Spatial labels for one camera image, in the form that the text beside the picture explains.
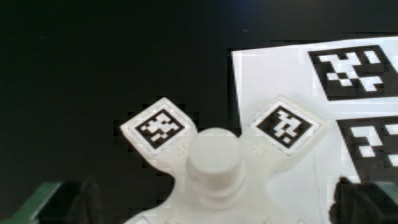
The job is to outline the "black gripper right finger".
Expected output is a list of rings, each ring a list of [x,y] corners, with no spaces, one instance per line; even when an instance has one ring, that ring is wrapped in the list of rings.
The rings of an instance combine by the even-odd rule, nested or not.
[[[341,177],[329,220],[332,224],[398,224],[398,185],[354,183]]]

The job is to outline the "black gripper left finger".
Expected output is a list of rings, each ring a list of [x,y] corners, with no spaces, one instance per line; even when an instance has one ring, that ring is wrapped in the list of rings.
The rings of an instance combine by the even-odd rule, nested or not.
[[[7,224],[105,224],[94,181],[44,182]]]

